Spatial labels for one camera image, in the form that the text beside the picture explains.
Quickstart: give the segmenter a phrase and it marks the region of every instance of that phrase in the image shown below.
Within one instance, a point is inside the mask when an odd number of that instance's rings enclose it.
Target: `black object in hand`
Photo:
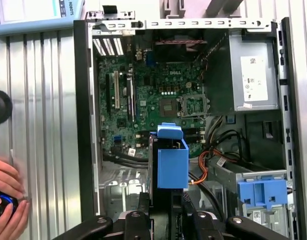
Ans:
[[[16,198],[9,196],[9,195],[2,193],[2,192],[0,192],[0,199],[1,199],[0,217],[4,213],[5,208],[8,206],[8,204],[13,204],[13,211],[12,211],[12,215],[11,215],[11,216],[13,216],[15,211],[17,210],[17,207],[18,207],[18,200]]]

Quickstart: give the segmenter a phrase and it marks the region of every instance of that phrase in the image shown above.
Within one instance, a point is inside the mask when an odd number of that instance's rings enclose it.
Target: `pcie slot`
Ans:
[[[119,73],[113,72],[113,85],[114,85],[114,107],[120,109],[120,96],[119,96]]]
[[[134,81],[132,76],[127,78],[127,106],[128,106],[128,120],[135,121],[135,92]]]
[[[107,113],[109,114],[109,116],[111,115],[111,97],[110,97],[110,78],[109,78],[109,74],[106,73],[105,75],[105,104],[106,104],[106,109],[107,109]]]

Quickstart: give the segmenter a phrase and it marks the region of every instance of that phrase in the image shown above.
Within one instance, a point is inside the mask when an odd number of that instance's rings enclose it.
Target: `person's hand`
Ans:
[[[19,172],[14,167],[0,160],[0,192],[16,199],[22,199],[25,190],[21,182]]]
[[[21,201],[11,219],[13,205],[5,208],[0,217],[0,240],[17,240],[23,234],[28,224],[29,207],[26,200]]]

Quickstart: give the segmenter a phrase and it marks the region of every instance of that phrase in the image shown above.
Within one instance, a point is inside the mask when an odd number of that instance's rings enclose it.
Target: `motherboard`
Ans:
[[[152,52],[139,60],[102,57],[99,63],[101,146],[146,158],[150,132],[161,123],[181,126],[190,157],[200,154],[209,108],[198,62],[156,63]]]

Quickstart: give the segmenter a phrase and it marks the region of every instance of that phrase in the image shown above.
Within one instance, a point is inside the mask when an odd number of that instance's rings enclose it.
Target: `black knob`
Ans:
[[[4,91],[0,91],[0,124],[5,122],[13,111],[13,103]]]
[[[0,199],[1,199],[0,216],[4,213],[5,208],[8,206],[8,204],[13,204],[13,211],[12,211],[12,215],[13,215],[18,207],[18,200],[2,192],[0,192]]]

